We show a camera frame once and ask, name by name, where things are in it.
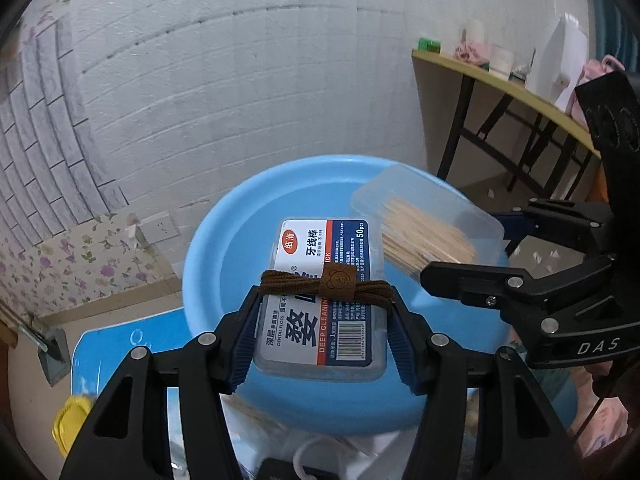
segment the brown elastic band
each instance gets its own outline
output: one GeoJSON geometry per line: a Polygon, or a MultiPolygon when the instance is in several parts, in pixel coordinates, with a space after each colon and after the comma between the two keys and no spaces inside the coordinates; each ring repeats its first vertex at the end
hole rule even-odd
{"type": "Polygon", "coordinates": [[[345,264],[325,263],[321,278],[306,278],[283,272],[265,270],[258,291],[260,294],[315,294],[332,301],[374,304],[391,310],[394,292],[387,282],[355,281],[357,268],[345,264]]]}

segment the pink cloth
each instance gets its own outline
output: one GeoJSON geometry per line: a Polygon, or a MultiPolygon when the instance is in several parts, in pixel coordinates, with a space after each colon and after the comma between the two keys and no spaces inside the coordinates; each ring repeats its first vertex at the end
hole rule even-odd
{"type": "Polygon", "coordinates": [[[456,47],[453,57],[465,63],[481,66],[489,63],[490,46],[479,41],[463,41],[456,47]]]}
{"type": "MultiPolygon", "coordinates": [[[[593,380],[590,372],[582,367],[572,368],[571,375],[578,390],[578,413],[575,416],[574,423],[571,425],[572,433],[575,434],[597,402],[598,397],[591,389],[593,380]]],[[[582,456],[590,455],[626,434],[627,415],[627,411],[619,398],[605,399],[578,439],[578,446],[582,456]]]]}

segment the pink bag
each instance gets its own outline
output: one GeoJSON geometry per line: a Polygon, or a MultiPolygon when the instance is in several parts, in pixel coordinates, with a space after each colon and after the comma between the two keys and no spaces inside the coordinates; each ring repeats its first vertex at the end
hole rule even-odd
{"type": "MultiPolygon", "coordinates": [[[[615,68],[612,65],[615,65],[615,67],[620,70],[625,69],[625,66],[622,63],[620,63],[615,57],[609,55],[606,55],[602,61],[597,61],[596,59],[588,60],[582,67],[582,74],[580,74],[580,78],[578,79],[576,86],[613,72],[615,68]]],[[[587,128],[587,121],[584,118],[584,112],[582,111],[582,108],[580,108],[578,99],[575,98],[575,91],[572,93],[571,99],[573,102],[573,105],[571,106],[571,117],[587,128]]]]}

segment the white cup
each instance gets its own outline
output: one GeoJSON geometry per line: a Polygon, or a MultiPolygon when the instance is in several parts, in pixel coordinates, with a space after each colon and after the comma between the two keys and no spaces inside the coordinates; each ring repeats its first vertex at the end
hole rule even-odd
{"type": "Polygon", "coordinates": [[[484,23],[480,20],[468,20],[462,30],[462,41],[467,43],[486,43],[484,23]]]}
{"type": "Polygon", "coordinates": [[[513,52],[504,50],[502,47],[493,45],[491,57],[489,58],[489,72],[505,81],[509,80],[511,69],[513,68],[513,52]]]}

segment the leather tag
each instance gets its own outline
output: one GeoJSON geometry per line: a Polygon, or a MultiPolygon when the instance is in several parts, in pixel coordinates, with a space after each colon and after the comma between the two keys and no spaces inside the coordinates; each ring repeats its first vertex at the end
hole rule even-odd
{"type": "Polygon", "coordinates": [[[325,262],[318,296],[332,301],[353,301],[357,272],[356,266],[325,262]]]}

